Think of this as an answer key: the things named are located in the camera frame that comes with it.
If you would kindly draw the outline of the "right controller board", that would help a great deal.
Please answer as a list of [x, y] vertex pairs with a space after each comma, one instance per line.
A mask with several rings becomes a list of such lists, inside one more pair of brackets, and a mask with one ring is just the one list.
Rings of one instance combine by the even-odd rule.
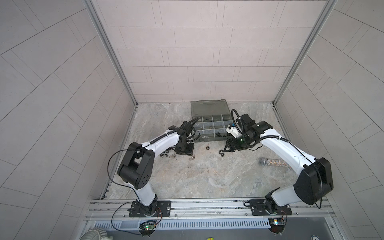
[[269, 230], [274, 234], [282, 234], [286, 227], [286, 222], [283, 219], [268, 219], [270, 228]]

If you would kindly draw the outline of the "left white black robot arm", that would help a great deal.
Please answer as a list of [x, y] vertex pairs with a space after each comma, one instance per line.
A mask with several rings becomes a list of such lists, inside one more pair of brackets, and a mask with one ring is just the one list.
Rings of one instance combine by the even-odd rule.
[[153, 140], [129, 145], [118, 168], [118, 176], [134, 190], [143, 207], [156, 207], [157, 196], [149, 184], [155, 158], [168, 149], [174, 149], [177, 155], [192, 156], [195, 146], [192, 132], [198, 120], [184, 121], [180, 127], [171, 126]]

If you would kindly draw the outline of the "silver nuts pile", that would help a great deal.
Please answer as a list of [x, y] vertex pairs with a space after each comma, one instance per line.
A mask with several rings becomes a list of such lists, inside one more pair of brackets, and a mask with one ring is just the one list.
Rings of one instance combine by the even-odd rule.
[[168, 148], [160, 154], [160, 157], [162, 157], [162, 158], [174, 159], [176, 156], [177, 156], [177, 154], [175, 152], [175, 148]]

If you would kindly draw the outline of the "controller board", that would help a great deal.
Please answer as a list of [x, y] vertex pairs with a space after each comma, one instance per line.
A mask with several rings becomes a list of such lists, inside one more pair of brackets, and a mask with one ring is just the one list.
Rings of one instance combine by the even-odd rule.
[[270, 228], [269, 230], [274, 234], [282, 234], [286, 227], [286, 222], [283, 219], [268, 219]]
[[156, 221], [146, 221], [139, 225], [139, 232], [142, 236], [150, 236], [155, 232], [156, 227]]

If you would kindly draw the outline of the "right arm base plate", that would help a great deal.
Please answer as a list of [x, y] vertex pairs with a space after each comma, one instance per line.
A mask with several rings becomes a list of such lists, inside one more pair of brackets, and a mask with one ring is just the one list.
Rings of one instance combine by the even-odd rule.
[[265, 200], [248, 200], [243, 203], [243, 206], [251, 210], [252, 216], [290, 216], [293, 214], [290, 205], [277, 207], [277, 209], [269, 211], [265, 204]]

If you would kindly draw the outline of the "glitter tube with cap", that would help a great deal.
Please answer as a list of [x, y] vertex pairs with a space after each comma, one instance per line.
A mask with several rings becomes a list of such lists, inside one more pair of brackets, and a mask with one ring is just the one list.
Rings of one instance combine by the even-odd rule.
[[284, 167], [284, 168], [290, 167], [288, 163], [280, 159], [259, 158], [259, 164], [261, 166]]

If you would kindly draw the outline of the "aluminium rail frame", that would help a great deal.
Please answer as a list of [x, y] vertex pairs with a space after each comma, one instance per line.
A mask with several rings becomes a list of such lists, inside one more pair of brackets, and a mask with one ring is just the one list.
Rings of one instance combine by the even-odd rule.
[[[170, 219], [214, 219], [214, 218], [275, 218], [281, 216], [252, 216], [249, 208], [243, 206], [248, 200], [264, 200], [263, 198], [218, 198], [218, 199], [170, 199], [159, 201], [171, 201]], [[107, 220], [115, 216], [117, 219], [144, 219], [130, 218], [128, 209], [132, 205], [131, 200], [98, 200], [91, 201], [86, 214], [86, 220]], [[334, 210], [327, 198], [317, 205], [307, 205], [303, 202], [289, 204], [293, 217], [333, 217]]]

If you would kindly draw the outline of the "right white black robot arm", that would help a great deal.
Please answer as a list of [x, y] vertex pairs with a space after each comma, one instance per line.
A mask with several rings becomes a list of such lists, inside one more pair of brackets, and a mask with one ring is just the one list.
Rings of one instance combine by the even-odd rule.
[[248, 114], [240, 116], [235, 109], [231, 110], [231, 117], [233, 123], [226, 128], [228, 137], [222, 154], [256, 151], [257, 144], [261, 144], [275, 152], [298, 175], [293, 185], [277, 188], [266, 195], [266, 212], [276, 215], [280, 208], [297, 202], [321, 208], [322, 198], [334, 188], [330, 162], [302, 151], [265, 121], [257, 123]]

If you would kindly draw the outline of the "grey compartment organizer box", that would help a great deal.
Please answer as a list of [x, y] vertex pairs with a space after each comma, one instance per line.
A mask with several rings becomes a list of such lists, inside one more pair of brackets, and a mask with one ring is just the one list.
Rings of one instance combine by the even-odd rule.
[[197, 142], [225, 141], [226, 128], [233, 123], [226, 100], [191, 101], [192, 118], [199, 117], [194, 124], [200, 134]]

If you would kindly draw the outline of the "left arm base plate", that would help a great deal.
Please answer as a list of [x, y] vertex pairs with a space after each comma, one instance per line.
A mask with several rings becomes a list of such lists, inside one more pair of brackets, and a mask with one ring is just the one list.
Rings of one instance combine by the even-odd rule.
[[130, 218], [150, 218], [150, 217], [169, 217], [171, 211], [171, 201], [157, 201], [144, 206], [139, 201], [134, 201], [128, 209]]

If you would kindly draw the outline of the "left controller board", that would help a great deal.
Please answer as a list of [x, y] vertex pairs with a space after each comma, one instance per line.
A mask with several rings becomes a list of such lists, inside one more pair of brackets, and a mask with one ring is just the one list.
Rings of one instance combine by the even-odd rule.
[[142, 236], [150, 236], [155, 232], [156, 227], [156, 221], [146, 221], [139, 225], [139, 232]]

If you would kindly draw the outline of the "white fan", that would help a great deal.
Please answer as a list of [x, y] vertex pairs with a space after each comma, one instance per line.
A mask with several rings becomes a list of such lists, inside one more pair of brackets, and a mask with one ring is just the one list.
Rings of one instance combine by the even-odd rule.
[[105, 229], [93, 228], [85, 232], [80, 240], [113, 240], [113, 236], [109, 236]]

